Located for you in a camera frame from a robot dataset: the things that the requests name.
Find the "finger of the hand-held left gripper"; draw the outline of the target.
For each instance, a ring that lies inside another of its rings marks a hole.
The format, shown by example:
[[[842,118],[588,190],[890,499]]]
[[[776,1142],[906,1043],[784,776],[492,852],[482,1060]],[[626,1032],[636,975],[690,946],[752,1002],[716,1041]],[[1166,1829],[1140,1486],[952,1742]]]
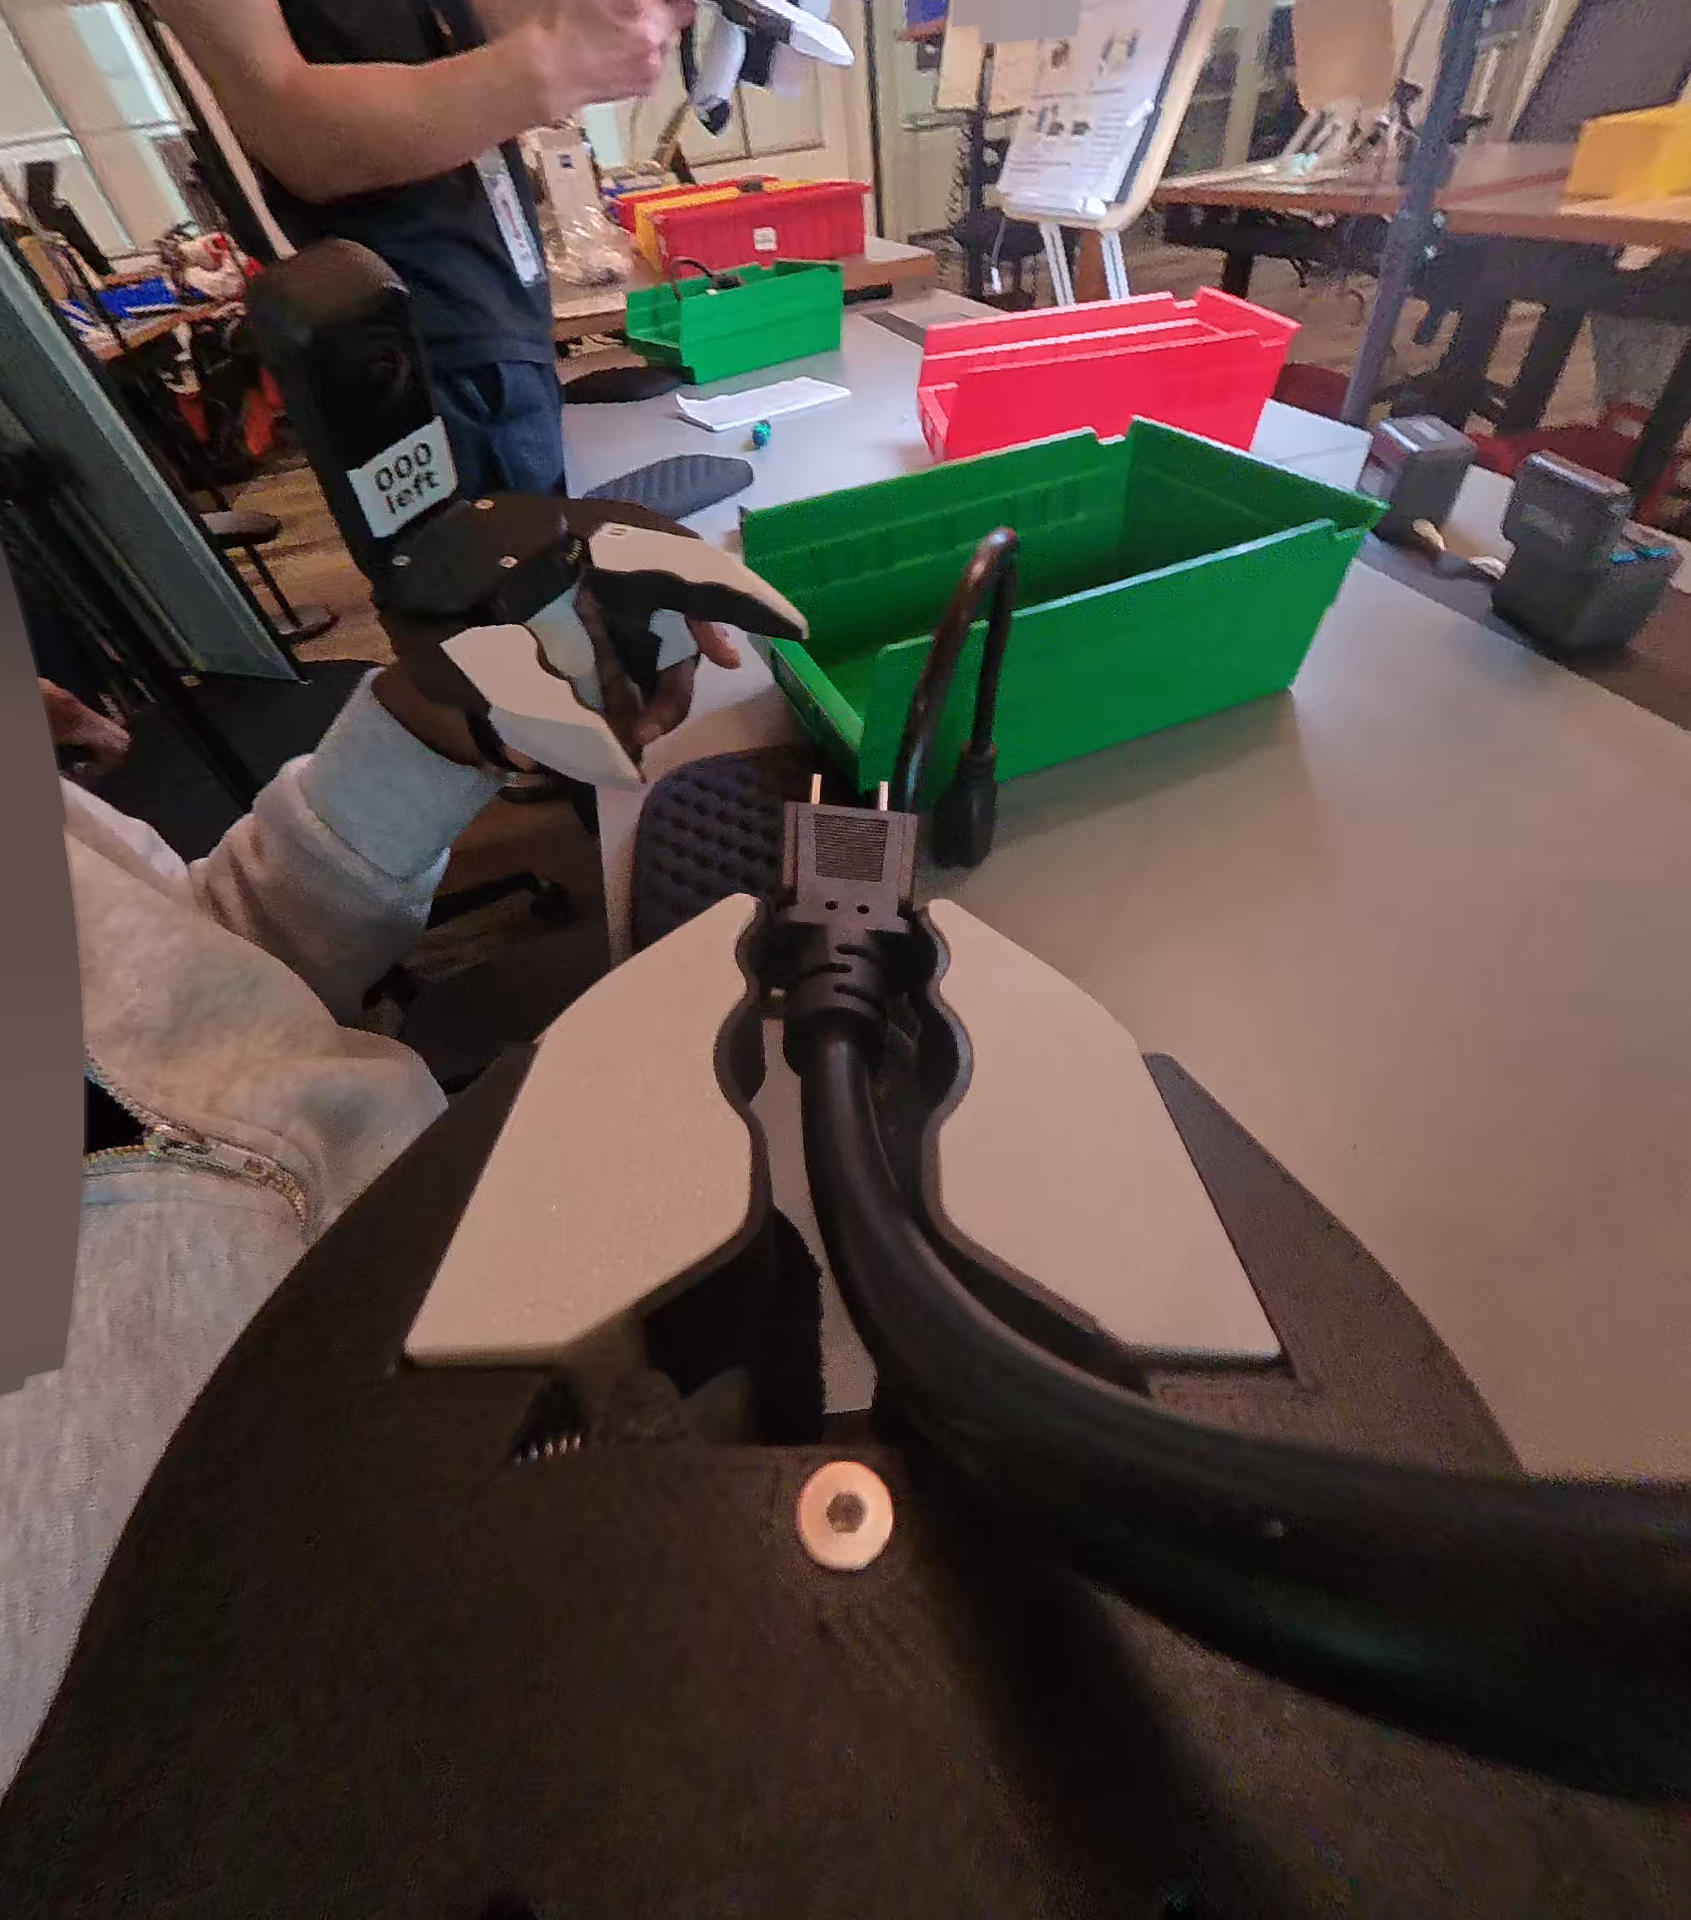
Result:
[[[604,525],[588,536],[588,562],[596,600],[618,616],[652,623],[666,612],[780,642],[810,636],[780,588],[692,532]]]
[[[442,653],[484,701],[508,759],[528,759],[592,788],[646,782],[606,715],[588,707],[578,685],[544,661],[532,628],[472,628],[450,636]]]

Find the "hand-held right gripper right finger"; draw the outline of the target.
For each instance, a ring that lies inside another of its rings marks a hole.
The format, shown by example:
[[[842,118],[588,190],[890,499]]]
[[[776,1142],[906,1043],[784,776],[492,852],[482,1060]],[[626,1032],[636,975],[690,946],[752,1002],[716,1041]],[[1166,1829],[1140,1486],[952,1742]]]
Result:
[[[1108,1365],[1276,1365],[1282,1343],[1146,1065],[1072,978],[948,898],[920,1186],[930,1224],[1006,1307]]]

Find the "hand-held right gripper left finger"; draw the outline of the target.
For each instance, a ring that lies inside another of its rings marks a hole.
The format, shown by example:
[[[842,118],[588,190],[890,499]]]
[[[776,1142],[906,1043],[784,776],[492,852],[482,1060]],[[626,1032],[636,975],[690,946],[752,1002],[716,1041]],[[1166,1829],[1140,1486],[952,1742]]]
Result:
[[[590,1368],[760,1238],[762,901],[732,895],[542,1036],[404,1343],[422,1371]]]

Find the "person's left forearm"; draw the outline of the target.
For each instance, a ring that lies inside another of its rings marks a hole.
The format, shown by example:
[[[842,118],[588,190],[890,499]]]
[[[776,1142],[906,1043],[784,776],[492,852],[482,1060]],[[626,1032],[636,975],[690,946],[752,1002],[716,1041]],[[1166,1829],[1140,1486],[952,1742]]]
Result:
[[[466,716],[382,666],[200,860],[72,781],[63,793],[70,838],[268,955],[352,1026],[416,950],[456,841],[500,785]]]

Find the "person's left hand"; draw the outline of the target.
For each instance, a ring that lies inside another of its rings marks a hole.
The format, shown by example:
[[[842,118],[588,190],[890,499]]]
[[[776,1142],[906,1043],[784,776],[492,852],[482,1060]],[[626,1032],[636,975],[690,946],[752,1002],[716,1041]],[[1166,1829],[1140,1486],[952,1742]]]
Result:
[[[694,683],[702,666],[736,670],[744,664],[736,636],[720,623],[692,621],[696,657],[666,669],[654,683],[652,696],[620,726],[628,750],[640,759],[646,748],[676,732],[690,716]],[[378,707],[414,741],[460,766],[480,773],[534,774],[538,765],[528,757],[492,759],[474,739],[470,718],[458,708],[430,701],[420,692],[404,664],[378,673],[372,685]]]

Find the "white paper sheet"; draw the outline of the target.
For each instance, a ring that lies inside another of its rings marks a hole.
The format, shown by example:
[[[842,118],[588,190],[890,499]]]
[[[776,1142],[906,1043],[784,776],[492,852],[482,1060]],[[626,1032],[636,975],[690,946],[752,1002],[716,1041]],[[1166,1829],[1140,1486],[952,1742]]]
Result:
[[[838,383],[794,376],[716,397],[682,392],[676,411],[706,433],[730,434],[826,411],[850,399],[852,391]]]

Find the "black textured pad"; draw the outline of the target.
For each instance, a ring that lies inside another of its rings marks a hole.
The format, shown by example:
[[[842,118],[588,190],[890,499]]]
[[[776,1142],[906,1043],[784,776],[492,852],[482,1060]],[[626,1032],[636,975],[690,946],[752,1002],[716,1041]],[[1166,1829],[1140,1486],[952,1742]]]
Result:
[[[784,743],[690,761],[654,782],[632,844],[628,940],[654,946],[730,897],[770,901],[784,811],[810,796],[816,748]]]

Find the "small green plastic bin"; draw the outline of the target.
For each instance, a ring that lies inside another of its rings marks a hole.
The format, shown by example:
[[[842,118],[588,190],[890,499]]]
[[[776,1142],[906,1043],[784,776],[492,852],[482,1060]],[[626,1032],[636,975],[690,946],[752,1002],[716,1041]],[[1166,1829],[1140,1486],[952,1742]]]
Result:
[[[782,261],[690,275],[626,296],[626,347],[692,387],[832,355],[844,335],[844,271]]]

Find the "dark glass board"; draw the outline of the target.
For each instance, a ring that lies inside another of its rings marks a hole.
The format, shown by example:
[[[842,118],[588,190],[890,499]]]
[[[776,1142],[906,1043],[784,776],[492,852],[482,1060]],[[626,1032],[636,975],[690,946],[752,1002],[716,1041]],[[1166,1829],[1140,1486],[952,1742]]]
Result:
[[[0,456],[112,588],[146,650],[204,678],[298,683],[256,600],[0,228]]]

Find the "red plastic bin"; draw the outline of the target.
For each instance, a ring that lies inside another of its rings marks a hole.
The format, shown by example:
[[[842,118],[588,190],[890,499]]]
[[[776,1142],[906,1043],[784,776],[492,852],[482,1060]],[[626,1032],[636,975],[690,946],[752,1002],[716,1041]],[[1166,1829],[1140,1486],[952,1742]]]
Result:
[[[864,255],[872,187],[748,176],[634,196],[622,221],[658,276],[726,275]]]
[[[1250,451],[1300,324],[1216,288],[1076,303],[926,331],[924,441],[962,462],[1138,420]]]

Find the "large green plastic bin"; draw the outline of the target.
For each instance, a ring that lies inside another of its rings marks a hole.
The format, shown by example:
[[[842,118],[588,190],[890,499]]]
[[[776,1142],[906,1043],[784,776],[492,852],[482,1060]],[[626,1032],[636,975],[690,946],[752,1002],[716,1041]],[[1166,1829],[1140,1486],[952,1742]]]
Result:
[[[894,785],[932,636],[978,542],[1020,538],[1004,782],[1284,695],[1384,506],[1136,420],[742,510],[746,565],[808,616],[784,698],[862,795]]]

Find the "white and black hand-held device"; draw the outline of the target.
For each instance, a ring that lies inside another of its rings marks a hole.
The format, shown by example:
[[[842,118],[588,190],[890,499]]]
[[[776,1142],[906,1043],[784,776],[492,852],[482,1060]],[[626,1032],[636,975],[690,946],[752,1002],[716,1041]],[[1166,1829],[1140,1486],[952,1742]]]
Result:
[[[678,61],[690,115],[722,136],[740,88],[792,97],[808,72],[850,71],[858,57],[830,3],[710,3],[694,4]]]

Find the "poster easel board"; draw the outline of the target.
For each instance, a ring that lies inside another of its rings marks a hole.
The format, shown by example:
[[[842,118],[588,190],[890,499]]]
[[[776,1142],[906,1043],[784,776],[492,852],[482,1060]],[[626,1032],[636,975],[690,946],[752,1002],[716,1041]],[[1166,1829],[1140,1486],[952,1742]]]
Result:
[[[1002,213],[1036,228],[1052,300],[1072,309],[1074,239],[1096,237],[1104,296],[1130,296],[1124,233],[1150,206],[1224,21],[1224,3],[1092,3],[1040,45],[1006,149]]]

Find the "small grey battery charger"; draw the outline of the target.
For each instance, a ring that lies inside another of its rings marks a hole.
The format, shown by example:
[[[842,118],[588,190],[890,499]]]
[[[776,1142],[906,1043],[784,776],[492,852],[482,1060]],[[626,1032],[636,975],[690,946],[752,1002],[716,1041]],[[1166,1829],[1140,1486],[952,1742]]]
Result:
[[[1422,522],[1440,532],[1476,460],[1478,444],[1438,416],[1378,422],[1356,483],[1356,493],[1384,509],[1374,536],[1408,548],[1420,541]]]

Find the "wooden table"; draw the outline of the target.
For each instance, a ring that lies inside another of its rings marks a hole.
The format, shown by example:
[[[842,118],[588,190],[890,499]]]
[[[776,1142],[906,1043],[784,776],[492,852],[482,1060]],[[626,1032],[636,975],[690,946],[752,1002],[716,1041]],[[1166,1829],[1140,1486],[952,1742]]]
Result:
[[[1420,373],[1382,373],[1376,413],[1418,400],[1454,427],[1530,431],[1554,413],[1594,319],[1691,328],[1691,195],[1574,195],[1572,158],[1492,142],[1456,155],[1408,269],[1408,300],[1432,319],[1442,355]],[[1192,174],[1166,180],[1150,204],[1168,243],[1222,258],[1228,295],[1246,299],[1260,264],[1286,262],[1316,284],[1370,282],[1374,322],[1382,253],[1406,209],[1404,164],[1298,180]]]

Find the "large grey battery charger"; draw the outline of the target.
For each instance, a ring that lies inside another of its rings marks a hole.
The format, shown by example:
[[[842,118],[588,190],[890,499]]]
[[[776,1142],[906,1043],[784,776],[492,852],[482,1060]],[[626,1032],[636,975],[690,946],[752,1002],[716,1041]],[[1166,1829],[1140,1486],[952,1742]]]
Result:
[[[1634,497],[1556,453],[1528,456],[1512,483],[1494,616],[1552,661],[1626,650],[1682,568],[1678,547],[1632,521]]]

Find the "yellow plastic bin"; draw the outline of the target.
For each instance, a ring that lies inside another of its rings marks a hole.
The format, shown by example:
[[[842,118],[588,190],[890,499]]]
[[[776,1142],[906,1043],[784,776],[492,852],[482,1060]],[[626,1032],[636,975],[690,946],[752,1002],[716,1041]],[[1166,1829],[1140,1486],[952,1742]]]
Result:
[[[1668,201],[1691,196],[1691,102],[1608,113],[1578,133],[1564,196]]]

